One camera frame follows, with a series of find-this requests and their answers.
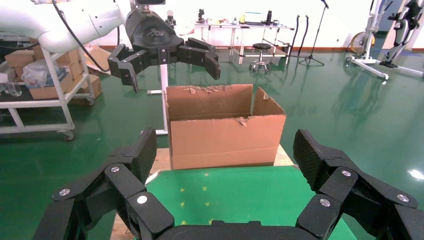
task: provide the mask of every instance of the screw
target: screw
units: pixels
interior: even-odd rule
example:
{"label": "screw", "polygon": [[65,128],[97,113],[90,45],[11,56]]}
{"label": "screw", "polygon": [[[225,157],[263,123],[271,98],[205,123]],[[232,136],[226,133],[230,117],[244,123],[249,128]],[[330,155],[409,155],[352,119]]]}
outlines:
{"label": "screw", "polygon": [[110,171],[111,171],[112,173],[116,173],[116,172],[118,172],[118,171],[119,171],[119,166],[114,166],[114,167],[112,167],[112,168],[110,169]]}
{"label": "screw", "polygon": [[410,199],[407,196],[402,195],[402,194],[397,195],[397,198],[399,200],[401,200],[402,202],[409,202],[410,201]]}
{"label": "screw", "polygon": [[146,196],[140,196],[139,198],[137,198],[137,203],[144,204],[145,202],[147,202]]}
{"label": "screw", "polygon": [[349,171],[346,170],[341,171],[341,174],[345,175],[346,177],[350,177],[352,175]]}
{"label": "screw", "polygon": [[60,192],[59,192],[59,195],[60,196],[66,196],[66,195],[68,195],[69,194],[69,192],[70,192],[71,190],[69,189],[69,188],[65,188],[65,189],[62,189]]}
{"label": "screw", "polygon": [[319,200],[319,203],[321,203],[321,205],[324,206],[324,207],[330,207],[331,206],[330,201],[325,199],[325,198]]}

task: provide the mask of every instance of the wooden pallet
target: wooden pallet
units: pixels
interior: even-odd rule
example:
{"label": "wooden pallet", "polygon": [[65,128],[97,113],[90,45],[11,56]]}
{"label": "wooden pallet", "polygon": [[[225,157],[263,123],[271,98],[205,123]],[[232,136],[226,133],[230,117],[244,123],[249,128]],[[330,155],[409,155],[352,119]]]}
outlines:
{"label": "wooden pallet", "polygon": [[[281,145],[278,146],[277,154],[275,155],[274,166],[294,166],[295,164],[284,151]],[[150,173],[157,171],[171,170],[170,150],[169,148],[158,148],[156,159],[153,163]],[[118,214],[115,216],[112,234],[110,240],[133,240],[133,235],[128,230],[125,223],[121,220]]]}

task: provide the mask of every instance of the green mat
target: green mat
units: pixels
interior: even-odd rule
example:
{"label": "green mat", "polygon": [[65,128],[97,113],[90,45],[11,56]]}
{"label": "green mat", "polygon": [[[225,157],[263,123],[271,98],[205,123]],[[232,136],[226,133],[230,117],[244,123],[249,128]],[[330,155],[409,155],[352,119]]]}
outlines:
{"label": "green mat", "polygon": [[[315,194],[294,167],[238,167],[162,172],[147,190],[171,212],[175,225],[260,221],[294,226]],[[340,219],[330,240],[356,240]]]}

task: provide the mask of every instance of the green epoxy floor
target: green epoxy floor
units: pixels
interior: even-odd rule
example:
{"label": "green epoxy floor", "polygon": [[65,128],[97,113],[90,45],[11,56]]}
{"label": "green epoxy floor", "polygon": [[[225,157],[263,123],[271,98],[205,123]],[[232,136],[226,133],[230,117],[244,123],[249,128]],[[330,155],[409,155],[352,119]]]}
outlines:
{"label": "green epoxy floor", "polygon": [[[307,69],[292,58],[284,71],[284,61],[279,64],[275,58],[270,75],[251,76],[251,59],[243,65],[236,64],[237,59],[229,64],[222,53],[220,80],[199,67],[190,72],[188,65],[177,63],[169,67],[169,84],[255,84],[287,113],[281,145],[289,156],[296,130],[308,129],[321,144],[345,151],[366,173],[415,196],[424,210],[424,180],[408,172],[424,173],[424,82],[382,68],[390,75],[382,85],[369,73],[343,67],[343,53],[314,57],[326,65]],[[408,54],[399,62],[423,71],[423,57]],[[0,239],[30,239],[55,189],[97,168],[113,148],[134,142],[143,128],[162,128],[161,98],[146,95],[160,88],[158,72],[149,67],[140,76],[138,94],[115,77],[103,78],[103,94],[94,107],[70,108],[76,133],[72,142],[63,142],[57,133],[0,136]],[[42,116],[33,109],[22,113],[24,122],[54,123],[63,118],[55,109],[46,109]],[[11,120],[3,118],[2,125]],[[168,146],[164,136],[158,142],[160,148]],[[107,239],[113,216],[104,217],[90,239]],[[358,239],[368,239],[357,224],[345,219]]]}

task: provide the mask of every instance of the cardboard box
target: cardboard box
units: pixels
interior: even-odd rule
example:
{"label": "cardboard box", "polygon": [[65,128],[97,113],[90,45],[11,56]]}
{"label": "cardboard box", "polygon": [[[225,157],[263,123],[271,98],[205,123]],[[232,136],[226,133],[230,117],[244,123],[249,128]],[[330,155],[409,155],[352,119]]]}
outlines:
{"label": "cardboard box", "polygon": [[23,82],[24,80],[22,80],[20,77],[15,77],[15,79],[13,79],[14,82],[20,83]]}
{"label": "cardboard box", "polygon": [[36,61],[33,50],[17,50],[4,57],[9,67],[25,67],[26,65]]}
{"label": "cardboard box", "polygon": [[10,82],[10,80],[16,78],[16,71],[10,68],[7,62],[0,64],[0,83]]}
{"label": "cardboard box", "polygon": [[72,63],[68,63],[68,64],[58,64],[60,67],[68,67],[70,74],[72,75],[72,79],[75,80],[77,79],[81,73],[84,71],[83,66],[81,65],[80,62],[76,61],[76,62],[72,62]]}
{"label": "cardboard box", "polygon": [[72,51],[68,51],[64,53],[62,56],[60,56],[58,59],[56,59],[57,64],[72,64],[72,63],[79,63],[78,61],[78,55],[80,52],[78,49],[74,49]]}
{"label": "cardboard box", "polygon": [[[72,75],[66,72],[63,77],[59,76],[60,86],[65,93],[73,84]],[[29,92],[33,99],[55,99],[58,98],[58,93],[54,86],[30,88]]]}
{"label": "cardboard box", "polygon": [[44,59],[43,50],[41,50],[40,45],[33,47],[32,50],[34,51],[34,55],[35,55],[36,60]]}
{"label": "cardboard box", "polygon": [[[100,48],[97,45],[94,45],[92,43],[88,43],[85,45],[85,48],[87,49],[87,51],[90,53],[90,55],[97,61],[97,63],[100,65],[101,68],[103,68],[104,70],[108,70],[109,69],[109,63],[108,63],[108,58],[111,55],[110,52]],[[111,74],[110,71],[108,72],[104,72],[101,71],[95,64],[94,62],[89,58],[89,56],[87,56],[87,54],[84,53],[84,57],[85,57],[85,62],[87,63],[87,66],[95,71],[98,71],[100,73],[104,73],[104,74]]]}
{"label": "cardboard box", "polygon": [[286,114],[252,84],[167,88],[172,169],[271,166]]}
{"label": "cardboard box", "polygon": [[[102,93],[102,82],[100,81],[100,77],[96,76],[96,75],[89,75],[89,81],[91,83],[91,86],[93,88],[93,94],[94,94],[94,99],[96,99],[101,93]],[[78,94],[89,94],[90,90],[89,90],[89,85],[84,82],[84,84],[82,84],[81,88],[76,92]],[[86,99],[71,99],[69,101],[70,104],[78,104],[78,105],[88,105],[89,102]]]}
{"label": "cardboard box", "polygon": [[16,72],[16,75],[20,78],[24,74],[24,68],[20,66],[15,66],[14,70]]}

